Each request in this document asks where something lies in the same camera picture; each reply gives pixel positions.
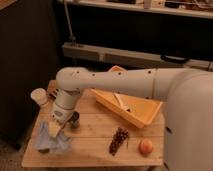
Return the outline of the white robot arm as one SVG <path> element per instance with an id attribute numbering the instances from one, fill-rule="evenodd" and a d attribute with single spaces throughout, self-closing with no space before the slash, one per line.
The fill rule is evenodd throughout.
<path id="1" fill-rule="evenodd" d="M 154 68 L 91 72 L 65 67 L 52 116 L 64 124 L 84 90 L 92 88 L 166 103 L 164 162 L 169 171 L 213 171 L 213 72 L 193 68 Z"/>

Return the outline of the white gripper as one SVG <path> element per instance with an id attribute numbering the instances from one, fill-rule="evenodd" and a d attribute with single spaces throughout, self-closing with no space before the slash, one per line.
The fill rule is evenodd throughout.
<path id="1" fill-rule="evenodd" d="M 53 104 L 52 106 L 52 116 L 54 119 L 57 121 L 50 121 L 49 122 L 49 135 L 53 138 L 57 136 L 59 131 L 63 130 L 66 127 L 66 124 L 68 123 L 68 120 L 71 118 L 73 115 L 74 110 L 67 110 L 59 107 L 56 104 Z"/>

